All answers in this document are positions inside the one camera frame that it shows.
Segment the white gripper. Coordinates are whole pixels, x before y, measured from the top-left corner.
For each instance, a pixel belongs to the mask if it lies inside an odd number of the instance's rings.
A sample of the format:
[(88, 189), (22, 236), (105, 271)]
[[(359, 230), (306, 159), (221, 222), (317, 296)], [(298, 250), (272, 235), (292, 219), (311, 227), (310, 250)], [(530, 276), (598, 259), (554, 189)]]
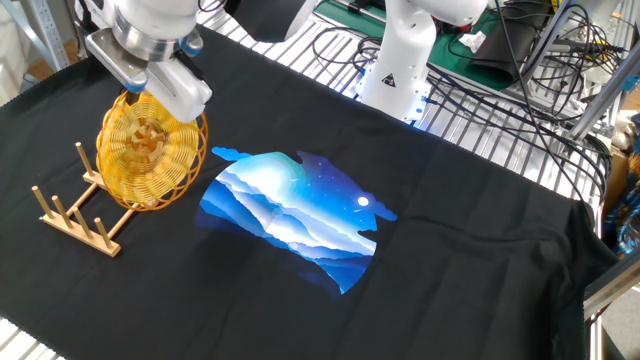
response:
[(85, 47), (128, 91), (143, 91), (180, 122), (198, 117), (213, 90), (193, 58), (204, 41), (196, 29), (199, 3), (190, 0), (75, 0)]

